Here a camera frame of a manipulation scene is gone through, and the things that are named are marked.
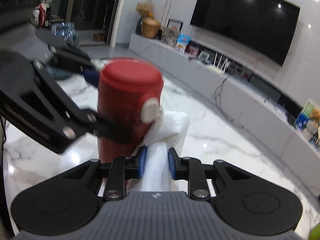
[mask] metal screw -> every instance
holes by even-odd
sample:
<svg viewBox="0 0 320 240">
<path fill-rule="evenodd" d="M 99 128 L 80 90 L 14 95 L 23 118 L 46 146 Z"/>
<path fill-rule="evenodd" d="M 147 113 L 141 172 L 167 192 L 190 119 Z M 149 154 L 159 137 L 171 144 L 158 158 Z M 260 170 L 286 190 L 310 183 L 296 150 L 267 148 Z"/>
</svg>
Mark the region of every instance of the metal screw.
<svg viewBox="0 0 320 240">
<path fill-rule="evenodd" d="M 197 198 L 205 198 L 209 196 L 209 192 L 205 189 L 197 189 L 193 192 L 193 195 Z"/>
<path fill-rule="evenodd" d="M 43 65 L 42 65 L 42 63 L 39 61 L 39 60 L 35 60 L 34 61 L 34 64 L 35 64 L 35 66 L 36 66 L 36 68 L 37 69 L 43 69 Z"/>
<path fill-rule="evenodd" d="M 49 48 L 52 51 L 52 53 L 57 53 L 57 50 L 54 46 L 50 46 Z"/>
<path fill-rule="evenodd" d="M 100 136 L 100 133 L 99 133 L 99 131 L 98 131 L 97 129 L 93 130 L 93 134 L 94 134 L 95 136 Z"/>
<path fill-rule="evenodd" d="M 108 191 L 106 192 L 106 197 L 107 197 L 107 198 L 111 198 L 111 199 L 118 198 L 118 197 L 120 197 L 120 195 L 121 195 L 120 191 L 114 190 L 114 189 L 108 190 Z"/>
<path fill-rule="evenodd" d="M 69 138 L 69 139 L 74 139 L 76 137 L 75 132 L 71 129 L 69 126 L 65 126 L 63 129 L 64 134 Z"/>
<path fill-rule="evenodd" d="M 97 121 L 97 119 L 94 116 L 94 114 L 88 114 L 87 116 L 88 116 L 88 119 L 90 120 L 90 122 L 96 122 Z"/>
</svg>

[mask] wall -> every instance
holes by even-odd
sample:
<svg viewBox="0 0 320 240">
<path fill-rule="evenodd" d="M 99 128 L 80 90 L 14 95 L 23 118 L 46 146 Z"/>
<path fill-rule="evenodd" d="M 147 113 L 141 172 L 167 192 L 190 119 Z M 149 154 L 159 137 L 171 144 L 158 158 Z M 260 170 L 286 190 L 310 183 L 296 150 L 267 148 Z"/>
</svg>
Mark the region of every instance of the wall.
<svg viewBox="0 0 320 240">
<path fill-rule="evenodd" d="M 190 26 L 197 0 L 153 0 L 156 16 L 184 22 L 182 32 L 254 70 L 301 106 L 312 98 L 320 105 L 320 1 L 286 0 L 301 8 L 292 44 L 281 68 L 262 54 L 215 33 Z"/>
<path fill-rule="evenodd" d="M 142 1 L 148 0 L 124 0 L 116 43 L 128 44 L 130 42 L 131 34 L 135 32 L 137 22 L 140 18 L 139 14 L 136 12 L 136 5 L 138 2 Z"/>
</svg>

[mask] black tv screen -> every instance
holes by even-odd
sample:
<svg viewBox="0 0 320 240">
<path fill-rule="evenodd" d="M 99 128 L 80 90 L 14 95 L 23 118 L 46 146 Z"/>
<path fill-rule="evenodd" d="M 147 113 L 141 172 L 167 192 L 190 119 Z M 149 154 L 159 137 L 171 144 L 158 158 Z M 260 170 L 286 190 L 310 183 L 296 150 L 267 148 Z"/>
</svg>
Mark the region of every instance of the black tv screen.
<svg viewBox="0 0 320 240">
<path fill-rule="evenodd" d="M 191 25 L 232 38 L 282 66 L 299 12 L 283 0 L 198 0 Z"/>
</svg>

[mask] electrical cable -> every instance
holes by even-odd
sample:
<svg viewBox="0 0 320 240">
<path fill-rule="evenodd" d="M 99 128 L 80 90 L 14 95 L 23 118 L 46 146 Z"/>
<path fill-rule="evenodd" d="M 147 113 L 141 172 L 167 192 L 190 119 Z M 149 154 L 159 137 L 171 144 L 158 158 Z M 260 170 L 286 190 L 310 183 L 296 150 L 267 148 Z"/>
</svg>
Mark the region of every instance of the electrical cable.
<svg viewBox="0 0 320 240">
<path fill-rule="evenodd" d="M 227 119 L 227 121 L 229 121 L 230 123 L 232 123 L 236 128 L 238 129 L 244 129 L 245 127 L 241 124 L 237 124 L 236 122 L 238 122 L 237 120 L 229 117 L 229 115 L 221 108 L 221 93 L 222 93 L 222 88 L 223 88 L 223 84 L 225 83 L 225 81 L 231 77 L 235 72 L 231 73 L 230 75 L 228 75 L 221 83 L 221 85 L 219 85 L 216 90 L 214 91 L 214 93 L 211 95 L 211 98 L 213 97 L 214 102 L 215 102 L 215 106 L 216 108 L 219 110 L 219 112 L 225 117 L 225 119 Z"/>
<path fill-rule="evenodd" d="M 0 116 L 0 123 L 1 123 L 2 132 L 3 132 L 3 139 L 2 139 L 2 146 L 1 146 L 1 150 L 3 152 L 4 143 L 7 141 L 7 135 L 5 133 L 5 123 L 4 123 L 4 121 L 3 121 L 1 116 Z"/>
</svg>

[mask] marble floor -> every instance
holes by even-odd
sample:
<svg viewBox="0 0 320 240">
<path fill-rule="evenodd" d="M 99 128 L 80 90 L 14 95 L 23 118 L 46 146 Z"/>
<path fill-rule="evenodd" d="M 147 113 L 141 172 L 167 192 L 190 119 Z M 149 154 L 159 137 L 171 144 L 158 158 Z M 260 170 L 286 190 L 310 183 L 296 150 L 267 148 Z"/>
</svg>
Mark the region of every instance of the marble floor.
<svg viewBox="0 0 320 240">
<path fill-rule="evenodd" d="M 94 46 L 83 49 L 92 58 L 137 58 L 125 48 Z M 98 92 L 85 83 L 83 77 L 74 75 L 59 84 L 79 107 L 96 109 Z M 310 229 L 320 221 L 319 205 L 304 185 L 272 153 L 255 141 L 252 135 L 245 134 L 223 119 L 210 102 L 204 101 L 185 84 L 165 73 L 161 104 L 166 110 L 184 111 L 190 116 L 183 156 L 198 158 L 203 163 L 223 159 L 294 192 L 303 205 L 303 215 L 295 232 L 303 239 L 308 238 Z M 98 156 L 97 139 L 92 135 L 85 135 L 59 156 L 11 124 L 6 133 L 8 140 L 4 146 L 4 183 L 8 206 L 22 190 Z M 180 181 L 179 188 L 186 190 L 187 182 Z"/>
</svg>

